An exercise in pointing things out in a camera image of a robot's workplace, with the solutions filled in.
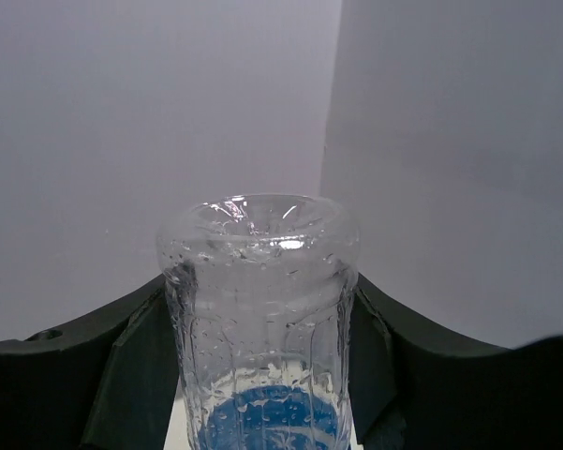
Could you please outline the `clear bottle blue label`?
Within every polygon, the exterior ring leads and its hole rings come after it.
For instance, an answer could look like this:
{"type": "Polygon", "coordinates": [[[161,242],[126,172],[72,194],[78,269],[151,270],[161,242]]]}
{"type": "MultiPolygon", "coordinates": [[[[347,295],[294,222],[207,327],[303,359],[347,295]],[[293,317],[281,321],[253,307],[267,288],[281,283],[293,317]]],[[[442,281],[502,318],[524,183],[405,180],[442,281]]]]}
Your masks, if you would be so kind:
{"type": "Polygon", "coordinates": [[[347,449],[359,232],[337,202],[205,202],[156,235],[193,449],[347,449]]]}

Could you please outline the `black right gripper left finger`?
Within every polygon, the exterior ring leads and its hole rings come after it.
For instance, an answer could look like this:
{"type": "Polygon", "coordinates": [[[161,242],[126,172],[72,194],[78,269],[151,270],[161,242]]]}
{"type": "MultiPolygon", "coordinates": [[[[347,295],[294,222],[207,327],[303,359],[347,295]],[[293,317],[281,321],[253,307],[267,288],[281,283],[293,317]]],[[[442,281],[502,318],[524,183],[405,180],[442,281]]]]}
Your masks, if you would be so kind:
{"type": "Polygon", "coordinates": [[[78,319],[0,341],[0,449],[161,449],[177,383],[158,276],[78,319]]]}

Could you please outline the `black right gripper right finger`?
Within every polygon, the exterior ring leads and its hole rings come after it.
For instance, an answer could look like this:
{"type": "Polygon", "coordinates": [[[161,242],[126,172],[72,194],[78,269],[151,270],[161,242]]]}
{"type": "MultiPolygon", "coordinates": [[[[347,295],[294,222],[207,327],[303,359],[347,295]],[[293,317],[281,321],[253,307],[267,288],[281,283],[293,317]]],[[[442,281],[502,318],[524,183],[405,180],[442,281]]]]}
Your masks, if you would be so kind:
{"type": "Polygon", "coordinates": [[[349,393],[366,449],[563,449],[563,336],[485,343],[361,277],[349,393]]]}

